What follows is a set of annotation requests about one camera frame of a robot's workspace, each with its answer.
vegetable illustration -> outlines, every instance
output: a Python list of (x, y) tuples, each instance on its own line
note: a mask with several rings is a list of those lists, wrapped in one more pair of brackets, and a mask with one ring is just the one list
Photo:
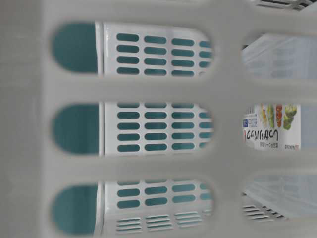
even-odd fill
[(274, 108), (273, 108), (273, 104), (269, 104), (268, 105), (267, 117), (268, 117), (269, 126), (271, 128), (274, 128)]
[(278, 127), (282, 126), (282, 108), (281, 104), (276, 105), (276, 122)]
[(259, 109), (259, 117), (263, 127), (267, 127), (267, 118), (266, 118), (265, 110), (263, 109), (262, 104), (261, 104), (261, 108)]
[(291, 123), (294, 120), (294, 116), (297, 112), (297, 106), (292, 104), (285, 107), (285, 115), (284, 115), (284, 129), (289, 130), (291, 128)]

teal background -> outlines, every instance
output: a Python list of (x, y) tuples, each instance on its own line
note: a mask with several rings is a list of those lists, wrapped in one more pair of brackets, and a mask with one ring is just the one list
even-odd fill
[(97, 73), (95, 24), (63, 26), (55, 34), (52, 52), (57, 63), (67, 70)]
[(99, 106), (73, 105), (63, 109), (53, 123), (55, 142), (75, 154), (99, 152)]
[[(97, 73), (95, 25), (69, 24), (56, 33), (52, 52), (63, 68), (79, 73)], [(99, 151), (98, 104), (63, 109), (53, 122), (55, 142), (75, 154)], [(92, 235), (96, 221), (97, 185), (64, 190), (52, 206), (57, 228), (71, 235)]]
[(97, 185), (75, 186), (60, 193), (52, 206), (57, 228), (71, 235), (92, 235), (96, 222)]

green vegetable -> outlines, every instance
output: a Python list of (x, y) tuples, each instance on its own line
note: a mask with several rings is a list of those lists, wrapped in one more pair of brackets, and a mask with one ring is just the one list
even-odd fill
[(284, 122), (283, 127), (286, 130), (289, 130), (291, 128), (291, 123), (294, 120), (294, 116), (297, 113), (297, 106), (294, 106), (292, 104), (285, 107), (285, 115), (284, 115)]
[(291, 124), (284, 124), (283, 127), (285, 130), (289, 130), (291, 128)]
[(285, 114), (288, 116), (288, 117), (293, 117), (296, 115), (296, 112), (297, 112), (297, 106), (293, 106), (293, 105), (288, 105), (285, 107)]
[(269, 104), (267, 109), (268, 122), (271, 128), (274, 128), (274, 107), (273, 104)]

slotted panel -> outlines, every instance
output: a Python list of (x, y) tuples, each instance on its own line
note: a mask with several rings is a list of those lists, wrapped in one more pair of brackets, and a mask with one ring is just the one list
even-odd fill
[(195, 29), (104, 23), (104, 39), (105, 75), (193, 77), (211, 63), (211, 44)]
[(105, 103), (105, 155), (188, 153), (212, 133), (209, 113), (197, 104)]
[[(213, 208), (211, 191), (196, 179), (105, 182), (104, 188), (105, 207), (109, 208), (103, 228), (107, 235), (205, 225)], [(201, 194), (210, 198), (201, 199)]]

package label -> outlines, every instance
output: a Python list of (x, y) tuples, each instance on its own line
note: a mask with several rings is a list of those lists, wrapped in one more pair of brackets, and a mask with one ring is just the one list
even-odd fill
[(243, 118), (243, 138), (257, 150), (300, 150), (301, 106), (254, 105)]

